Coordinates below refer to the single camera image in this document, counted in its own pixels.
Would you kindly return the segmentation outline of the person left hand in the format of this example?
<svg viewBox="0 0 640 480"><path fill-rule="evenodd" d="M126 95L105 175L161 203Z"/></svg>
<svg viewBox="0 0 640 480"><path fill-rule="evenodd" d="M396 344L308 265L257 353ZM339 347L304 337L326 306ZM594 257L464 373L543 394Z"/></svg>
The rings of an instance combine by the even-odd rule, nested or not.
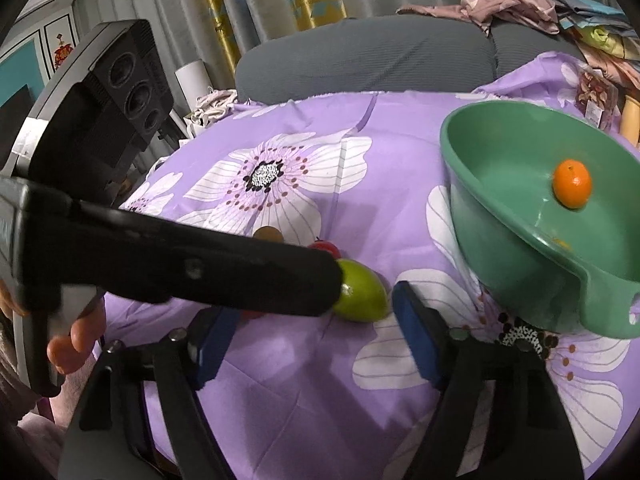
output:
<svg viewBox="0 0 640 480"><path fill-rule="evenodd" d="M91 310L73 322L70 333L55 336L48 343L47 355L56 371L73 374L84 366L96 342L104 335L106 316L104 299L93 300Z"/></svg>

